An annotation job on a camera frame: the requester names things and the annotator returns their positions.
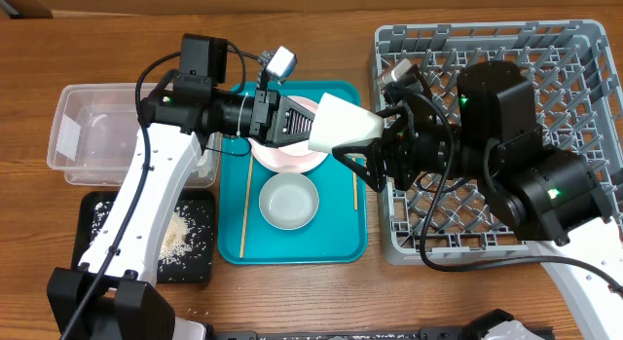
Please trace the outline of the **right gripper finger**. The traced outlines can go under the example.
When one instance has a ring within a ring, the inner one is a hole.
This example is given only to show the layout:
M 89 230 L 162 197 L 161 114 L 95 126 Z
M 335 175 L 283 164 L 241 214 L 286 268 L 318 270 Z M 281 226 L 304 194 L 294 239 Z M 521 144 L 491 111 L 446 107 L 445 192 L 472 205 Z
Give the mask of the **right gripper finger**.
M 379 138 L 358 140 L 332 149 L 333 157 L 377 193 L 386 187 L 384 143 Z
M 400 118 L 406 118 L 407 112 L 403 106 L 389 106 L 376 112 L 383 119 L 385 126 L 392 126 Z

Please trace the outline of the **wooden chopstick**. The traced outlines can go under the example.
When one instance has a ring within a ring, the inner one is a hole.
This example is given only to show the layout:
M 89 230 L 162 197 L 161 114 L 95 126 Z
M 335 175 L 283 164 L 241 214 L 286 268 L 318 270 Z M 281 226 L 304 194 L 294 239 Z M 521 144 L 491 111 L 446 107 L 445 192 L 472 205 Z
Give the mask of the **wooden chopstick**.
M 249 212 L 249 204 L 250 204 L 250 192 L 252 188 L 253 169 L 254 169 L 254 157 L 253 157 L 253 154 L 250 154 L 247 182 L 246 182 L 246 189 L 245 189 L 243 219 L 242 219 L 242 226 L 241 226 L 241 233 L 240 233 L 240 246 L 239 246 L 239 253 L 238 253 L 238 257 L 240 259 L 244 257 L 244 252 L 245 252 L 246 229 L 247 229 L 248 212 Z
M 357 175 L 353 171 L 352 172 L 352 185 L 353 185 L 353 209 L 358 211 L 358 184 L 357 184 Z

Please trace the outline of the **cream paper cup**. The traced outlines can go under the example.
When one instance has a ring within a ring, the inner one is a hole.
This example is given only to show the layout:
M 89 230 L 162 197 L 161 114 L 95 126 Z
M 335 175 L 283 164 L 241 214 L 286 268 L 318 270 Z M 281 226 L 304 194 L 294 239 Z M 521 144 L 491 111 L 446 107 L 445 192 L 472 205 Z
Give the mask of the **cream paper cup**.
M 311 124 L 309 149 L 330 154 L 334 147 L 380 137 L 383 128 L 381 116 L 325 93 Z

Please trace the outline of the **grey bowl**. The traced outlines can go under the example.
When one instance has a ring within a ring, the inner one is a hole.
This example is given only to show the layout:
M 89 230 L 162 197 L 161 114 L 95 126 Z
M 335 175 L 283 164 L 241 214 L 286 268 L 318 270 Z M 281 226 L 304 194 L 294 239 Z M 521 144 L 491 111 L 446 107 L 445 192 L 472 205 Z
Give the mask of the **grey bowl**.
M 293 231 L 308 225 L 319 209 L 319 194 L 310 179 L 295 172 L 272 176 L 259 194 L 259 210 L 273 227 Z

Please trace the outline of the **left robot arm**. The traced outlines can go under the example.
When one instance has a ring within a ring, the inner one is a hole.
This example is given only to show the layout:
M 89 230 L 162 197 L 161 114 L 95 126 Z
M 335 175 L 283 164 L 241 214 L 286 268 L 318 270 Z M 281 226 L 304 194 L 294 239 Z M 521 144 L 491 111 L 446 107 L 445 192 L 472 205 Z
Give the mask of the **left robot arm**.
M 259 55 L 253 95 L 222 89 L 225 39 L 185 34 L 167 71 L 134 96 L 139 131 L 128 172 L 103 227 L 74 269 L 57 268 L 48 298 L 64 339 L 205 339 L 206 324 L 179 318 L 157 292 L 160 250 L 190 174 L 215 133 L 268 147 L 307 140 L 313 114 L 269 88 L 294 70 L 284 47 Z

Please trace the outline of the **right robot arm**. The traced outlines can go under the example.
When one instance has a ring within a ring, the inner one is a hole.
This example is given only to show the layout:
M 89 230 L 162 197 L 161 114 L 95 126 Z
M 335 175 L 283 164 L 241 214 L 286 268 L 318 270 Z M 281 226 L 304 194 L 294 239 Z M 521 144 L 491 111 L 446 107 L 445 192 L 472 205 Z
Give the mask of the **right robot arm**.
M 405 190 L 422 173 L 473 180 L 491 214 L 544 267 L 587 339 L 622 335 L 622 239 L 614 209 L 586 159 L 542 139 L 532 83 L 508 61 L 480 62 L 457 80 L 452 124 L 417 68 L 387 83 L 391 125 L 349 140 L 333 156 L 375 191 Z

